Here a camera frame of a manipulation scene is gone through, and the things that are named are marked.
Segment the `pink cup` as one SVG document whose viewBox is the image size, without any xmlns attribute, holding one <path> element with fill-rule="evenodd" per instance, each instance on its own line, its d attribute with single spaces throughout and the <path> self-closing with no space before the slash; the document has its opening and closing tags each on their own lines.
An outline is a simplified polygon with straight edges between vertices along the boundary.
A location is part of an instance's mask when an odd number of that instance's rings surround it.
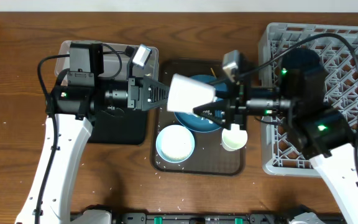
<svg viewBox="0 0 358 224">
<path fill-rule="evenodd" d="M 167 111 L 193 113 L 194 108 L 212 103 L 215 97 L 215 87 L 176 73 L 168 92 Z"/>
</svg>

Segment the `blue plate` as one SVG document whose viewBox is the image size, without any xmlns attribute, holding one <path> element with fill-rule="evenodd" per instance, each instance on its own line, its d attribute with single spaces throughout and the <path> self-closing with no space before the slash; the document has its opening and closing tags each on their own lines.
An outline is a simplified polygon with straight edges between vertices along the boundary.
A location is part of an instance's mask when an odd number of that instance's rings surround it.
<svg viewBox="0 0 358 224">
<path fill-rule="evenodd" d="M 209 83 L 216 80 L 212 75 L 194 75 L 191 79 Z M 191 113 L 174 113 L 176 119 L 186 128 L 197 133 L 210 133 L 221 129 L 216 123 Z"/>
</svg>

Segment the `light blue rice bowl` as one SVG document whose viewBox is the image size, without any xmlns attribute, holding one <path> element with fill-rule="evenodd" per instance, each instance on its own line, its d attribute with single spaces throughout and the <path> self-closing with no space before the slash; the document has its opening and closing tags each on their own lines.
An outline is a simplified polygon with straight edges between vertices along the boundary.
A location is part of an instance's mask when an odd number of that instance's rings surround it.
<svg viewBox="0 0 358 224">
<path fill-rule="evenodd" d="M 195 138 L 186 127 L 173 124 L 158 133 L 155 147 L 163 160 L 174 164 L 181 163 L 195 150 Z"/>
</svg>

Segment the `white green cup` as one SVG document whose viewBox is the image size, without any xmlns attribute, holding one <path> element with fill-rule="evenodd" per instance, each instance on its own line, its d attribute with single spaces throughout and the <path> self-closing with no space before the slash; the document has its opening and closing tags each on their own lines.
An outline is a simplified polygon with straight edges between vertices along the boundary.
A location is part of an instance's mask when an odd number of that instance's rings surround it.
<svg viewBox="0 0 358 224">
<path fill-rule="evenodd" d="M 247 131 L 241 130 L 238 124 L 231 124 L 230 129 L 223 129 L 221 134 L 222 147 L 227 151 L 236 151 L 243 148 L 247 140 Z"/>
</svg>

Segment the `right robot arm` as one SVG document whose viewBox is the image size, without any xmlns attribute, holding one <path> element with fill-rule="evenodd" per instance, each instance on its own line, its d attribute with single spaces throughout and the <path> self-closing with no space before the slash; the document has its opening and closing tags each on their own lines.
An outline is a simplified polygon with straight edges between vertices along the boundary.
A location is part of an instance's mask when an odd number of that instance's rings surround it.
<svg viewBox="0 0 358 224">
<path fill-rule="evenodd" d="M 248 116 L 280 117 L 288 140 L 331 191 L 347 223 L 358 223 L 358 135 L 342 113 L 324 102 L 327 71 L 319 55 L 295 48 L 278 56 L 277 87 L 252 88 L 245 78 L 218 93 L 220 101 L 194 108 L 222 128 L 246 126 Z"/>
</svg>

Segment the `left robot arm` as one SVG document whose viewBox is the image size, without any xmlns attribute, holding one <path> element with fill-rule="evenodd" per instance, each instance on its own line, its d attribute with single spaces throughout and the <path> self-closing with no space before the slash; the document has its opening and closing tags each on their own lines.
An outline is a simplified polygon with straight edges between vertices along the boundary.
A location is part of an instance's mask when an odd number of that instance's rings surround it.
<svg viewBox="0 0 358 224">
<path fill-rule="evenodd" d="M 45 90 L 45 141 L 17 223 L 71 223 L 71 199 L 87 142 L 140 144 L 149 110 L 167 101 L 158 50 L 95 40 L 64 42 L 68 67 Z"/>
</svg>

